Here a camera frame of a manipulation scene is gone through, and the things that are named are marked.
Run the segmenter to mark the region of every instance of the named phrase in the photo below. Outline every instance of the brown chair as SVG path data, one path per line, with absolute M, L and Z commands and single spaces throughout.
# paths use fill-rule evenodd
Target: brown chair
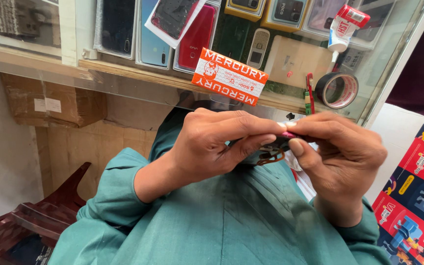
M 86 205 L 77 188 L 91 163 L 80 166 L 55 192 L 32 204 L 22 203 L 0 216 L 0 265 L 46 263 L 60 234 Z

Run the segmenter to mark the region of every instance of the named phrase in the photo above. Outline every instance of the orange box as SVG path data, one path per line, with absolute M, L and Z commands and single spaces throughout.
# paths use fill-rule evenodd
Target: orange box
M 202 48 L 191 83 L 255 106 L 267 80 L 267 73 Z

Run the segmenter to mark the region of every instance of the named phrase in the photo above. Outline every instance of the tape roll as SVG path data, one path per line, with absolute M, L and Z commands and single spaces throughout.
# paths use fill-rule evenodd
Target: tape roll
M 345 73 L 328 73 L 315 86 L 317 98 L 326 106 L 340 109 L 350 105 L 358 94 L 358 79 Z

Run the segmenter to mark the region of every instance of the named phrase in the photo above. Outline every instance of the green shirt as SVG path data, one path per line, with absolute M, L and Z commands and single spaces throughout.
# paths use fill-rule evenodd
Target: green shirt
M 160 127 L 150 161 L 173 145 L 182 124 L 174 120 Z M 366 201 L 358 225 L 334 227 L 282 161 L 237 166 L 145 204 L 133 180 L 148 163 L 130 148 L 109 162 L 49 265 L 389 264 Z

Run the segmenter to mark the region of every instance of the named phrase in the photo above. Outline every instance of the hst glue tube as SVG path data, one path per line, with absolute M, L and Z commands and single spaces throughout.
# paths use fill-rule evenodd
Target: hst glue tube
M 333 57 L 327 73 L 333 71 L 339 53 L 346 50 L 354 31 L 364 27 L 370 18 L 369 15 L 348 5 L 344 5 L 338 11 L 330 27 L 328 49 L 333 51 Z

